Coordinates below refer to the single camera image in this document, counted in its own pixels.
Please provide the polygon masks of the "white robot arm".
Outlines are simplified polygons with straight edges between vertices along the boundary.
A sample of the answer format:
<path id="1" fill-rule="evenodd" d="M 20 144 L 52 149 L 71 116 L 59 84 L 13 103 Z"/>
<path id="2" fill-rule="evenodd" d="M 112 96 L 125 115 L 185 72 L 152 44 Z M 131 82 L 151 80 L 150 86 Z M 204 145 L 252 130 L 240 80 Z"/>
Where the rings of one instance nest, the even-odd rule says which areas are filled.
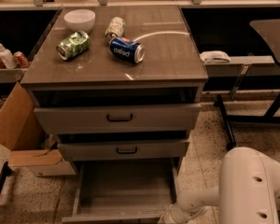
<path id="1" fill-rule="evenodd" d="M 180 191 L 158 224 L 187 224 L 211 206 L 219 208 L 219 224 L 279 224 L 280 162 L 250 147 L 230 150 L 218 185 Z"/>

